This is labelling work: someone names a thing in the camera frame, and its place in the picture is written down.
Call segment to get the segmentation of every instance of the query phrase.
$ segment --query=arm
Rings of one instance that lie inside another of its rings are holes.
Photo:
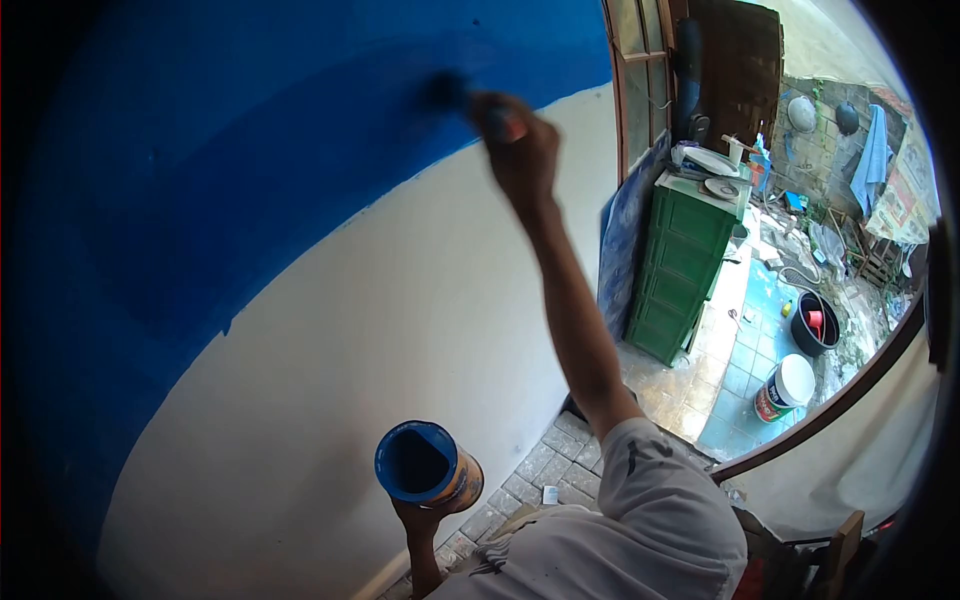
[[[485,131],[490,106],[505,106],[526,134],[502,143]],[[550,335],[570,393],[600,441],[618,423],[643,417],[620,381],[613,339],[597,309],[553,198],[560,137],[519,100],[501,94],[474,98],[474,123],[484,134],[493,175],[533,245],[543,278]]]
[[[449,507],[442,504],[435,509],[426,509],[392,496],[390,500],[407,532],[413,600],[421,600],[443,582],[437,559],[433,555],[433,537],[437,535],[441,519],[449,515]]]
[[[410,551],[410,580],[414,585],[411,598],[421,600],[443,582],[437,559],[433,555],[433,536],[411,538],[408,535],[407,550]]]

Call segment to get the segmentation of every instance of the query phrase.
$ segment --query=brick wall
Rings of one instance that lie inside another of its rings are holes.
[[[819,106],[815,102],[814,87],[820,89]],[[787,105],[801,95],[817,106],[817,129],[811,133],[798,132],[787,117]],[[835,110],[844,101],[850,102],[860,116],[859,129],[850,135],[842,135],[836,125]],[[784,76],[780,81],[774,136],[768,142],[773,173],[767,193],[779,194],[786,189],[806,194],[811,201],[833,206],[853,217],[861,216],[860,206],[850,190],[850,182],[870,130],[868,105],[871,103],[880,104],[886,111],[887,143],[895,153],[898,152],[906,123],[899,113],[868,87],[830,81],[818,83],[816,80],[797,80]],[[787,140],[792,153],[786,150]]]

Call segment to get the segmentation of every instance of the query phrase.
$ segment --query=green drawer unit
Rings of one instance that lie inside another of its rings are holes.
[[[746,165],[740,172],[749,177]],[[733,225],[743,220],[750,197],[749,185],[743,186],[735,203],[699,188],[699,182],[667,172],[657,179],[625,336],[668,367],[673,367],[713,291]]]

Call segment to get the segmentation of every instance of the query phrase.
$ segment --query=paintbrush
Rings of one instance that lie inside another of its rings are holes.
[[[427,84],[427,102],[440,110],[456,110],[470,118],[474,95],[479,90],[473,81],[456,70],[437,73]],[[494,104],[483,115],[484,129],[501,144],[512,144],[527,134],[526,125],[509,108]]]

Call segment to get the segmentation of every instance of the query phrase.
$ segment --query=person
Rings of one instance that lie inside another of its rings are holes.
[[[482,118],[492,108],[517,120],[511,142]],[[475,94],[471,118],[540,264],[550,335],[570,394],[601,443],[600,514],[558,506],[529,515],[443,581],[433,549],[443,505],[394,499],[407,533],[413,597],[730,598],[747,564],[743,530],[727,497],[673,452],[620,380],[612,337],[554,200],[557,130],[517,98],[497,93]]]

